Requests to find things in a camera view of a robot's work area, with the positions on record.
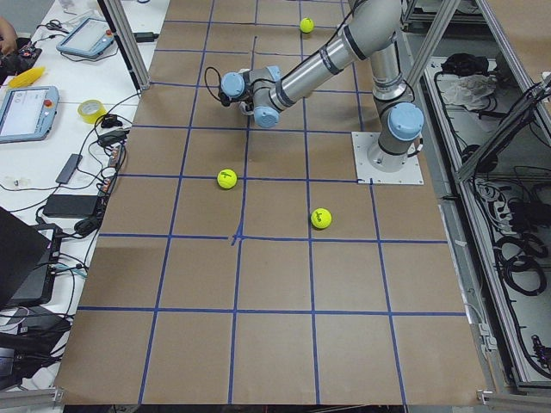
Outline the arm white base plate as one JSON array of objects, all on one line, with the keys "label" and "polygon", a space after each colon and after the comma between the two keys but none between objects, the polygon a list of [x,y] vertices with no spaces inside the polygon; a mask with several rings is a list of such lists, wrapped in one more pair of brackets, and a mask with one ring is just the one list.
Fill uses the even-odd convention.
[{"label": "arm white base plate", "polygon": [[389,155],[379,147],[380,133],[352,132],[356,180],[374,185],[423,185],[424,179],[413,143],[403,155]]}]

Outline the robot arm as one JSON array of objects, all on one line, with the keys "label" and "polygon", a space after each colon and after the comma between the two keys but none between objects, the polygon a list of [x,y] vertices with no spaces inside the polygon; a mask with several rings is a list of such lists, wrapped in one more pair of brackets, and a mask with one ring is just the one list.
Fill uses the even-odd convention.
[{"label": "robot arm", "polygon": [[401,170],[419,150],[424,114],[405,98],[408,87],[400,69],[396,32],[398,1],[350,3],[350,14],[316,52],[283,74],[276,65],[231,71],[220,76],[216,98],[222,106],[237,103],[263,128],[279,123],[281,113],[337,77],[356,61],[369,61],[374,101],[382,130],[367,151],[370,164],[383,172]]}]

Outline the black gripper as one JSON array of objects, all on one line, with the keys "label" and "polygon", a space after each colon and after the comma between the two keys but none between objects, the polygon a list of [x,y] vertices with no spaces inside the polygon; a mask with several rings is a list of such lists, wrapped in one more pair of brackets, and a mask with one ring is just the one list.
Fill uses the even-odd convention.
[{"label": "black gripper", "polygon": [[230,97],[222,88],[218,89],[218,99],[223,107],[229,107],[233,103],[240,102],[239,97]]}]

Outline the person hand at table edge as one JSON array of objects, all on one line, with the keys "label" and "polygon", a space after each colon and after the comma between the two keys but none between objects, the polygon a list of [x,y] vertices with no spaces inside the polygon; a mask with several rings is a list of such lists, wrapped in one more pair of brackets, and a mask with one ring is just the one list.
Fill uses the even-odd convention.
[{"label": "person hand at table edge", "polygon": [[17,49],[17,34],[12,24],[0,16],[1,54],[10,55]]}]

